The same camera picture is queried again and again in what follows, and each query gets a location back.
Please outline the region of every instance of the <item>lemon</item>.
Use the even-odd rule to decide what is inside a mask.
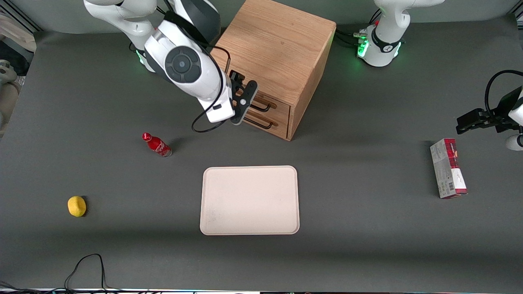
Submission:
[[[87,210],[87,205],[85,200],[80,196],[73,196],[67,201],[67,208],[69,208],[69,213],[74,217],[81,217],[85,214]]]

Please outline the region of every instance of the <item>gray table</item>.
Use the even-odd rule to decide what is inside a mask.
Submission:
[[[197,101],[147,72],[123,34],[42,35],[0,143],[1,279],[58,287],[97,252],[120,288],[523,292],[523,153],[508,134],[454,129],[494,73],[522,68],[515,20],[413,24],[405,37],[383,69],[333,45],[286,142],[248,125],[192,133]],[[501,77],[493,103],[520,84]],[[175,154],[150,152],[144,131]],[[444,137],[458,138],[470,192],[453,200],[437,197],[428,153]],[[200,233],[206,168],[287,164],[297,234]],[[69,215],[73,195],[88,217]],[[99,275],[86,260],[72,286]]]

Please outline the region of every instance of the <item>red and white box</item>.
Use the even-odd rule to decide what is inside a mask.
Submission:
[[[451,199],[467,194],[467,187],[458,164],[456,139],[442,139],[430,147],[439,198]]]

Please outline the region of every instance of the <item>metal handle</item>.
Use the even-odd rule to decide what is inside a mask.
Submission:
[[[250,118],[244,118],[244,120],[246,120],[246,121],[252,123],[253,125],[258,126],[258,127],[262,128],[262,129],[264,129],[264,130],[268,130],[268,129],[270,129],[270,128],[272,127],[272,122],[269,123],[268,126],[264,126],[264,125],[262,125],[261,123],[258,123],[258,122],[256,122],[256,121],[251,120]]]
[[[265,108],[261,108],[261,107],[258,107],[256,105],[252,105],[252,104],[251,104],[251,107],[256,109],[256,110],[258,110],[258,111],[260,111],[260,112],[268,112],[269,109],[270,109],[270,104],[267,104],[267,107],[265,107]]]

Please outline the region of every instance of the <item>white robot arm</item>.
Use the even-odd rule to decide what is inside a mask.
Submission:
[[[358,48],[358,57],[376,67],[386,66],[397,56],[401,38],[411,23],[407,9],[430,7],[445,0],[374,0],[382,11],[379,24],[360,30],[368,36]]]
[[[492,83],[506,73],[523,76],[523,72],[515,70],[500,71],[492,76],[485,90],[485,109],[476,108],[457,118],[456,131],[458,134],[463,134],[470,130],[491,127],[495,127],[498,133],[508,130],[519,131],[519,134],[509,136],[505,145],[510,150],[523,151],[523,86],[501,98],[496,108],[490,108],[489,95]]]
[[[218,11],[207,0],[168,3],[173,11],[168,11],[154,29],[148,20],[129,19],[152,14],[156,0],[84,0],[91,15],[116,26],[129,37],[148,70],[198,99],[204,112],[197,119],[206,114],[212,123],[231,119],[234,125],[239,125],[258,86],[250,81],[244,87],[244,77],[233,71],[233,78],[229,78],[202,47],[220,34]],[[239,89],[243,93],[236,96]],[[192,124],[194,131],[197,119]]]
[[[128,19],[153,14],[156,10],[156,0],[84,0],[84,5],[92,16],[112,24],[125,33],[138,49],[145,67],[153,71],[143,55],[145,42],[154,31],[153,25],[146,19]]]

